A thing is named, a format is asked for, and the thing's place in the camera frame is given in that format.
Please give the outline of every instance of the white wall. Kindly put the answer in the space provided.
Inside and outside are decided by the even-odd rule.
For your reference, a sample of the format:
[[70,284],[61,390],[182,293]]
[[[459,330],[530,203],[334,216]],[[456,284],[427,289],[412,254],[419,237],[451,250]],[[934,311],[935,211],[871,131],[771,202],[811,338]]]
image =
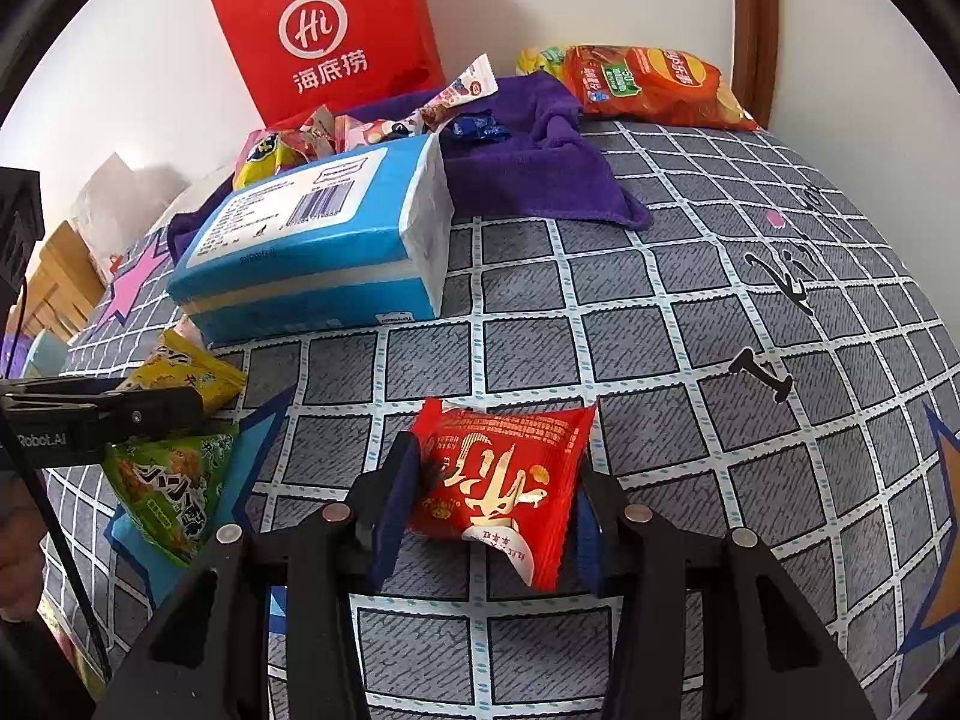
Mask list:
[[771,129],[842,189],[960,341],[960,94],[889,0],[781,0]]
[[[443,66],[522,47],[663,45],[731,66],[731,0],[428,0]],[[236,158],[261,121],[209,0],[91,0],[0,127],[0,164],[40,170],[48,231],[116,151],[133,170],[194,181]]]

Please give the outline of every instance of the metal screw head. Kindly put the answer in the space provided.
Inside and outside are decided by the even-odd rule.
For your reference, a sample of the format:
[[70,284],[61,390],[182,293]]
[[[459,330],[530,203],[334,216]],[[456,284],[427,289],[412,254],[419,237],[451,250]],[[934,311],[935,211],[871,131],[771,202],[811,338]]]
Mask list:
[[632,503],[630,506],[627,506],[623,509],[623,515],[630,522],[649,522],[654,518],[654,512],[649,506],[645,506],[642,503]]
[[328,503],[323,507],[323,519],[327,522],[343,522],[350,516],[350,507],[344,503]]
[[734,544],[744,549],[752,549],[760,543],[757,534],[750,530],[750,528],[735,528],[731,534],[731,539]]
[[221,525],[217,531],[217,541],[221,544],[232,544],[234,541],[240,541],[240,536],[243,536],[243,528],[235,522],[229,525]]

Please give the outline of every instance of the green snack bag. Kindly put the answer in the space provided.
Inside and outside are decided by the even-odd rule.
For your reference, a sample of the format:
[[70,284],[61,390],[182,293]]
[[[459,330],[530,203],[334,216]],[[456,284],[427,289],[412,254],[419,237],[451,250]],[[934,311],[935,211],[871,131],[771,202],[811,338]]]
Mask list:
[[239,428],[217,436],[107,445],[114,493],[144,538],[186,566],[209,536],[210,520]]

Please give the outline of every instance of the blue box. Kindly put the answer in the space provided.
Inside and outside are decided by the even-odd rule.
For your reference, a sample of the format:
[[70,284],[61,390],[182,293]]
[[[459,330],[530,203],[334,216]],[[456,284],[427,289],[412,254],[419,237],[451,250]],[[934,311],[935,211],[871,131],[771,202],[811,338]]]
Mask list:
[[215,343],[435,319],[452,217],[437,135],[357,148],[234,191],[167,290]]

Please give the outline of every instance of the gray checkered blanket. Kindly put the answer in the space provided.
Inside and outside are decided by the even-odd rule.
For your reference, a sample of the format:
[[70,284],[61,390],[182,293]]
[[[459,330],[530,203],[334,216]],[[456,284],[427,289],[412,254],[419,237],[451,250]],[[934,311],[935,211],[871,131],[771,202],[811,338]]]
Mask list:
[[[222,419],[296,386],[248,498],[253,525],[287,526],[342,499],[427,396],[503,412],[597,402],[589,461],[680,527],[760,533],[886,718],[960,637],[898,654],[953,527],[923,405],[960,428],[960,356],[882,235],[773,136],[587,128],[650,206],[650,229],[460,220],[441,319],[217,351],[250,377]],[[143,284],[123,324],[101,322],[107,293],[68,370],[120,375],[142,361],[179,318],[169,271]],[[97,467],[53,471],[49,491],[119,662],[150,610],[102,537],[116,499]],[[46,581],[88,646],[56,556]],[[571,560],[545,595],[478,543],[407,536],[383,593],[352,608],[376,720],[599,716],[619,602],[586,594]],[[691,718],[700,614],[691,594]],[[271,635],[270,652],[280,720],[283,637]]]

